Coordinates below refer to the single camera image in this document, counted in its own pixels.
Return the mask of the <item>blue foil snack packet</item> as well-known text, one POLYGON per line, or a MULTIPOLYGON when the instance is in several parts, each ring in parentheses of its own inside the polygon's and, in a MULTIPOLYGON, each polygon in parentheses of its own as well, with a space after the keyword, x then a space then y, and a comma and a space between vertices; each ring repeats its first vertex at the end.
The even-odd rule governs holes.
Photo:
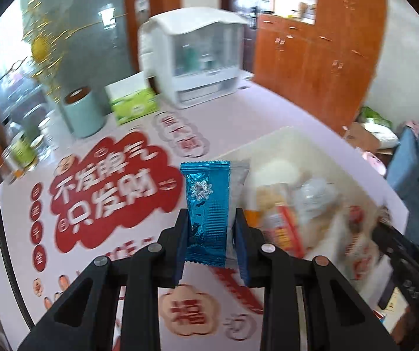
POLYGON ((189 239, 186 260, 216 268, 236 268, 232 227, 250 162, 184 162, 189 239))

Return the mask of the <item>red cartoon table mat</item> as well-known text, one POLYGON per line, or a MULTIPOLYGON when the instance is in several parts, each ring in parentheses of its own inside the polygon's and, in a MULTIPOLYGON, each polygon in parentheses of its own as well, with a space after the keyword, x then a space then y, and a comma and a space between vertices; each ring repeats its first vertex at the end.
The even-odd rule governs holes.
MULTIPOLYGON (((97 256, 131 257, 172 226, 184 207, 182 161, 207 144, 184 117, 157 113, 69 151, 32 187, 33 316, 39 319, 97 256)), ((158 290, 164 350, 256 350, 260 295, 235 269, 189 263, 174 288, 158 290)))

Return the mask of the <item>white plastic storage bin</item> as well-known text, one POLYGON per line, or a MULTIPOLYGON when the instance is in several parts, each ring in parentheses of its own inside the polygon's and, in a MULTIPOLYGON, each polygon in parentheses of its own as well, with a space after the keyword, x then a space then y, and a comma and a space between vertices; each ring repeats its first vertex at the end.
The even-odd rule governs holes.
POLYGON ((304 258, 328 257, 371 306, 391 276, 388 257, 371 235, 382 213, 404 232, 408 210, 390 187, 351 147, 339 160, 304 133, 285 127, 222 154, 247 160, 241 205, 261 222, 278 218, 281 205, 304 258))

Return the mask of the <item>pink plastic stool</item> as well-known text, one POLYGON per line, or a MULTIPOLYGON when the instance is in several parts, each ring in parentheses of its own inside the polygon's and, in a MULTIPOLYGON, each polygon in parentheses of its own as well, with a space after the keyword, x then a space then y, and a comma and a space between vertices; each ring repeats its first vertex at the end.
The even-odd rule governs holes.
POLYGON ((384 177, 386 175, 386 166, 383 162, 370 151, 364 151, 362 153, 362 158, 375 170, 384 177))

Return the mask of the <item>white plastic bag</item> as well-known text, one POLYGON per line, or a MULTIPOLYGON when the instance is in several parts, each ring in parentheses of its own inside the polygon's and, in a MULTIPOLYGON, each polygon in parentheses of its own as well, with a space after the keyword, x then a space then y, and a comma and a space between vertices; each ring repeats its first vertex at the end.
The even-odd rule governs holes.
POLYGON ((366 122, 362 123, 362 127, 379 141, 380 150, 395 148, 400 143, 396 134, 386 126, 374 122, 366 122))

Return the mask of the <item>brown cardboard box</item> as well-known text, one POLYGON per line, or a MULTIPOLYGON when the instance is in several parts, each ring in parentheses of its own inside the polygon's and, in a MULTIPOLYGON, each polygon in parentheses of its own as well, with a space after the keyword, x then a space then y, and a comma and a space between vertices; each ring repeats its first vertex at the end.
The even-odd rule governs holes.
POLYGON ((354 148, 360 148, 363 151, 376 153, 377 151, 389 150, 379 149, 379 141, 362 127, 362 123, 353 122, 349 129, 344 133, 343 138, 354 148))

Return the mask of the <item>clear bottle green label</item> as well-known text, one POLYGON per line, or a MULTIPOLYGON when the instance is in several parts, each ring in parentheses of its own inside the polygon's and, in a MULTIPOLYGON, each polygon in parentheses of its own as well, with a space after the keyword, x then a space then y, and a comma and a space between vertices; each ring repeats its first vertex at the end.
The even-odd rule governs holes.
POLYGON ((17 163, 25 170, 33 169, 38 162, 38 157, 23 127, 9 121, 5 125, 5 131, 10 152, 17 163))

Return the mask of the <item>mint green canister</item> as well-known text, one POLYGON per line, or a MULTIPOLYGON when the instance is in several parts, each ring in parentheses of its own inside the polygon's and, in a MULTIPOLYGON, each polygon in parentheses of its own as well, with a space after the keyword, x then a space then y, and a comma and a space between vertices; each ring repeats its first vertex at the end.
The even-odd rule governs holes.
POLYGON ((105 125, 105 115, 96 103, 89 86, 80 87, 63 99, 66 117, 78 138, 87 138, 99 132, 105 125))

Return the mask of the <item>green tissue box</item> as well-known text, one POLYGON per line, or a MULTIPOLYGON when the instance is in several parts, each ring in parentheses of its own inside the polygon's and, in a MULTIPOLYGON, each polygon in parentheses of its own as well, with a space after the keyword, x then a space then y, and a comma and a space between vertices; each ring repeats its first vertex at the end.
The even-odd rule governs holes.
POLYGON ((158 111, 155 92, 143 71, 105 87, 117 124, 125 124, 158 111))

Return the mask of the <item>glass door with gold ornament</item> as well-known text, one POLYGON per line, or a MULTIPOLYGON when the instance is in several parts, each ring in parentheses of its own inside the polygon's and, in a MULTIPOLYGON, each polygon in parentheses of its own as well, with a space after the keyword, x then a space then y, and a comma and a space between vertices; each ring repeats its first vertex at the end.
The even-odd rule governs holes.
POLYGON ((49 135, 64 147, 81 139, 64 97, 89 86, 106 124, 105 87, 133 72, 124 0, 14 0, 0 17, 0 163, 5 117, 36 131, 43 108, 49 135))

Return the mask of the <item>white countertop dish cabinet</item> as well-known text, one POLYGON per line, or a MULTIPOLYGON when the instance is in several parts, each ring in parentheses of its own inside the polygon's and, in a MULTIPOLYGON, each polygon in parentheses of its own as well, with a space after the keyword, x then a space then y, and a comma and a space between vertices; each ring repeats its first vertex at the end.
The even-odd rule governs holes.
POLYGON ((246 19, 211 7, 150 17, 138 30, 139 70, 177 109, 233 94, 240 82, 246 19))

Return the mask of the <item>orange wooden wall cabinet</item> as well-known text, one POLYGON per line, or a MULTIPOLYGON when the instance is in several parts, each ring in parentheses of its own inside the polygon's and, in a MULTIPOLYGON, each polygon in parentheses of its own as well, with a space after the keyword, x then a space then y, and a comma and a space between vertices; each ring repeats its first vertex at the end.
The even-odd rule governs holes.
POLYGON ((387 0, 317 0, 312 24, 261 13, 254 82, 343 134, 375 75, 386 5, 387 0))

